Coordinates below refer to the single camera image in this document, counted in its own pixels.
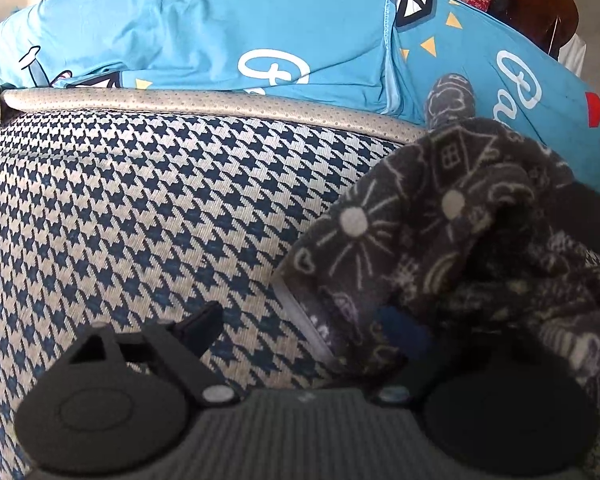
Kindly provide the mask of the grey patterned fleece garment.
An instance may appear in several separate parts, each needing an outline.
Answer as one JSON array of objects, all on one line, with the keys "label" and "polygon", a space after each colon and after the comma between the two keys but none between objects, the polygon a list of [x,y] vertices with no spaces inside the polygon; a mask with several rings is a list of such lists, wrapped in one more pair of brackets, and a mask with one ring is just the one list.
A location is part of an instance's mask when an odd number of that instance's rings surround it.
[{"label": "grey patterned fleece garment", "polygon": [[600,256],[548,215],[573,182],[547,146],[476,112],[459,74],[425,103],[427,131],[316,219],[272,278],[316,358],[339,374],[388,367],[377,312],[430,333],[519,328],[600,399]]}]

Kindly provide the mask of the houndstooth sofa cushion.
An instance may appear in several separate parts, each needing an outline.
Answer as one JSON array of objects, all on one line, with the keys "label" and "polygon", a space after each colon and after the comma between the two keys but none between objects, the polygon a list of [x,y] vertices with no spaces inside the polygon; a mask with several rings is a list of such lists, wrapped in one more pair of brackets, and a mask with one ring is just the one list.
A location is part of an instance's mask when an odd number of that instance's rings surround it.
[{"label": "houndstooth sofa cushion", "polygon": [[[124,110],[95,91],[0,99],[0,479],[600,479],[600,399],[519,328],[431,333],[422,403],[319,361],[272,278],[381,159],[422,136],[276,114]],[[600,196],[548,215],[600,256]],[[140,333],[210,301],[193,406]]]}]

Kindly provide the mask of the white tablecloth table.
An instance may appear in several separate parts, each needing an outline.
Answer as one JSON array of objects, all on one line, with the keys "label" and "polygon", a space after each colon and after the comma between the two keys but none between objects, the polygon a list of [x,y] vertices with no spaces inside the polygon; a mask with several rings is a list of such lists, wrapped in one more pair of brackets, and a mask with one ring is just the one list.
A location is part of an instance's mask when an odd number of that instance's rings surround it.
[{"label": "white tablecloth table", "polygon": [[565,66],[567,70],[580,77],[582,75],[584,59],[588,50],[586,42],[578,35],[574,34],[571,39],[564,44],[558,51],[558,62]]}]

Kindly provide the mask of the blue cartoon print pillow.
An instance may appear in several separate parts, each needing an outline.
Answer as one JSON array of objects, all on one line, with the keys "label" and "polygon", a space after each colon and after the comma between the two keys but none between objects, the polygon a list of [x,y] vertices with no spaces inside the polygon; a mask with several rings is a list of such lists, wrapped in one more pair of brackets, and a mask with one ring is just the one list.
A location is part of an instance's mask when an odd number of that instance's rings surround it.
[{"label": "blue cartoon print pillow", "polygon": [[600,192],[600,97],[460,0],[41,0],[0,23],[2,88],[236,91],[420,125],[448,73]]}]

